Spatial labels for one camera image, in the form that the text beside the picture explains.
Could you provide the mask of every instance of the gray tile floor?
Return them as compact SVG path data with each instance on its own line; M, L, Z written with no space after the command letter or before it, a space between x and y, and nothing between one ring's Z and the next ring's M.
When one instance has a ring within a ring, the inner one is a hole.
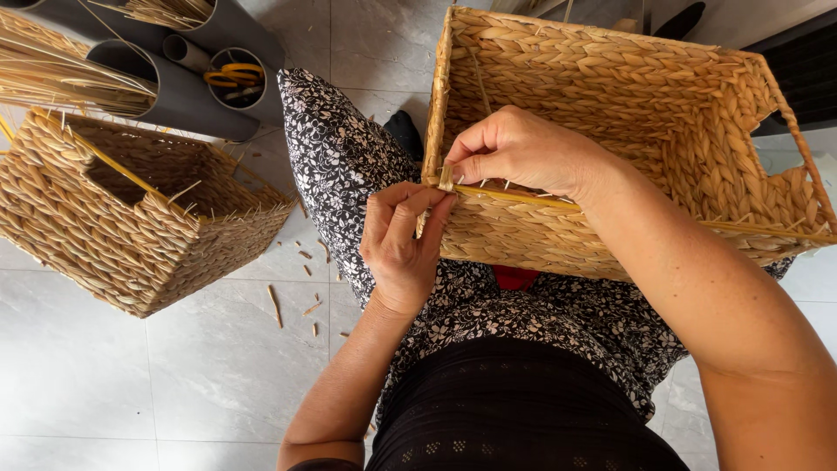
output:
M340 86L364 115L383 123L404 108L424 128L432 56L449 0L243 4L282 35L295 65ZM459 4L485 8L490 0ZM600 4L599 11L610 8ZM571 20L596 23L595 14ZM13 114L19 119L19 111ZM290 181L284 141L281 131L272 132L232 152L284 189ZM273 469L301 398L339 349L339 333L351 331L360 316L317 238L297 210L276 236L282 247L272 244L259 260L145 321L93 299L0 239L0 469ZM306 261L310 277L294 241L315 256ZM832 247L800 258L782 283L833 353L835 266ZM269 283L283 305L281 331ZM302 318L315 293L323 304ZM692 469L717 469L694 362L680 362L654 400L658 412L649 427Z

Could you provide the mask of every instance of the braided weave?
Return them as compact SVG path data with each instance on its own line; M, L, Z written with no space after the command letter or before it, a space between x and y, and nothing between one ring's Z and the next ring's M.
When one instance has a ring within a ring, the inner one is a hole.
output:
M808 145L759 54L451 7L436 57L427 184L440 183L457 134L516 105L626 159L760 265L837 243ZM767 176L750 132L777 109L805 164ZM628 279L577 205L493 182L454 189L442 256Z
M34 108L18 129L0 162L0 236L137 317L261 255L293 209L263 180L247 190L205 142L64 121Z

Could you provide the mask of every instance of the woman's right hand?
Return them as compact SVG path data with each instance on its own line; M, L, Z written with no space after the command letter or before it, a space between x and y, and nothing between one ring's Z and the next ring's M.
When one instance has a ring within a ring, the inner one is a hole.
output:
M624 163L594 141L517 106L499 111L462 132L444 160L454 165L454 182L507 179L583 204L607 186L609 168Z

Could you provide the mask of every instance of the yellow-handled scissors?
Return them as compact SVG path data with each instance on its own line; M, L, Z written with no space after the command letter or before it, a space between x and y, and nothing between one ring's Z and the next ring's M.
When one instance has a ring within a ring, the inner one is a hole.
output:
M239 85L254 86L264 81L264 69L256 64L226 64L221 70L203 74L203 81L210 85L235 88Z

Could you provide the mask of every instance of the black and white floral fabric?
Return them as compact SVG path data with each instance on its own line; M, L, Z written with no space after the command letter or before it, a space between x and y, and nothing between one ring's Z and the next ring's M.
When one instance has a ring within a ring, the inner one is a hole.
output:
M375 281L358 253L367 197L420 180L389 133L364 117L336 87L302 69L280 72L285 133L297 188L361 307ZM768 269L780 278L791 260ZM442 259L427 304L395 352L378 403L427 355L488 335L569 350L596 365L649 420L651 392L689 352L632 283L543 273L528 292L501 291L491 267Z

